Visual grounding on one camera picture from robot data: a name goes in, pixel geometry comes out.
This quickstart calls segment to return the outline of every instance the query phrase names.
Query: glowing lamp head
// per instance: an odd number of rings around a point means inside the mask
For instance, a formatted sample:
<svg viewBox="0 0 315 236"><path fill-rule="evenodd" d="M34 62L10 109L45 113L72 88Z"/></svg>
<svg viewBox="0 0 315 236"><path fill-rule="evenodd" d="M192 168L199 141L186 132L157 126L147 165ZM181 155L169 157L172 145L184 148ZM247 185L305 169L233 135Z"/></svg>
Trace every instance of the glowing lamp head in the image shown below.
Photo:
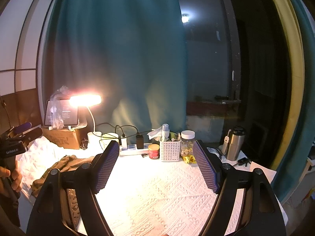
<svg viewBox="0 0 315 236"><path fill-rule="evenodd" d="M189 21L189 17L188 16L182 16L182 22L183 23L187 23Z"/></svg>
<svg viewBox="0 0 315 236"><path fill-rule="evenodd" d="M69 100L70 104L72 106L94 106L100 104L102 101L101 97L99 95L78 95L78 96L72 96Z"/></svg>

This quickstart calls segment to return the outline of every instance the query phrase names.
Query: yellow curtain lining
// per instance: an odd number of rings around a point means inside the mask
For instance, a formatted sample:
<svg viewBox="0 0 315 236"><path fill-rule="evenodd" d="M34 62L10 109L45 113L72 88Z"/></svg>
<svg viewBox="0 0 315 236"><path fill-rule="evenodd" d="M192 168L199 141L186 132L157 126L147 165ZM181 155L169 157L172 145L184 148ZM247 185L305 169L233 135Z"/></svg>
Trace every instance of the yellow curtain lining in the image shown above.
<svg viewBox="0 0 315 236"><path fill-rule="evenodd" d="M300 115L304 91L304 54L300 26L291 1L273 1L277 7L288 44L292 74L291 102L288 121L278 153L270 167L272 170L276 170L288 149Z"/></svg>

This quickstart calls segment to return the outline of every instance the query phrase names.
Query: white jar lid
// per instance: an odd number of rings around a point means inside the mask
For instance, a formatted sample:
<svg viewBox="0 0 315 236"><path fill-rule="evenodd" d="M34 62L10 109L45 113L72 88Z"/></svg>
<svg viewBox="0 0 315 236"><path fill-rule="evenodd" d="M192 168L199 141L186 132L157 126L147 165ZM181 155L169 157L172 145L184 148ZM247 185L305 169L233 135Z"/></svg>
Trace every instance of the white jar lid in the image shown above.
<svg viewBox="0 0 315 236"><path fill-rule="evenodd" d="M195 132L191 130L184 130L181 133L181 137L184 139L193 139L195 138Z"/></svg>

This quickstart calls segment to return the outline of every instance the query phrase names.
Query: textured gripper pad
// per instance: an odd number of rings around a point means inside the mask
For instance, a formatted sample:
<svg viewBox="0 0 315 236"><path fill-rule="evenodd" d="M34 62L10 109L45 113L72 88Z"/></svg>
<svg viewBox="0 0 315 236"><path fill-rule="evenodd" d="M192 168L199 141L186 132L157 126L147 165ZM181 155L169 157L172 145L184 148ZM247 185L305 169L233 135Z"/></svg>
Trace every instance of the textured gripper pad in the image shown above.
<svg viewBox="0 0 315 236"><path fill-rule="evenodd" d="M216 193L219 188L219 185L217 182L215 170L211 166L204 151L197 142L195 142L193 145L193 154L197 161L201 174L204 178L204 181L206 182L207 187L213 190L214 193Z"/></svg>
<svg viewBox="0 0 315 236"><path fill-rule="evenodd" d="M103 189L108 181L108 178L111 174L111 171L113 170L113 167L116 163L116 160L119 156L119 144L114 141L115 143L113 145L108 145L107 148L110 148L108 150L108 154L103 161L102 166L100 166L99 171L97 172L96 175L96 192L98 193L100 189Z"/></svg>

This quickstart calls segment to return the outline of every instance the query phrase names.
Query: clear plastic wrap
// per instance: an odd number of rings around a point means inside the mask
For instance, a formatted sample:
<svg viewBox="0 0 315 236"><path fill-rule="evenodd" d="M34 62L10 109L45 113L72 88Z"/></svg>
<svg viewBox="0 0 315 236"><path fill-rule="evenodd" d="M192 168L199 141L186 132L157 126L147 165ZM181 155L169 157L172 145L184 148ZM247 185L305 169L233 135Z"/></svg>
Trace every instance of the clear plastic wrap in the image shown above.
<svg viewBox="0 0 315 236"><path fill-rule="evenodd" d="M55 130L61 130L64 127L62 119L62 105L60 104L60 102L57 101L70 97L71 91L66 86L62 86L50 96L50 123L51 127Z"/></svg>

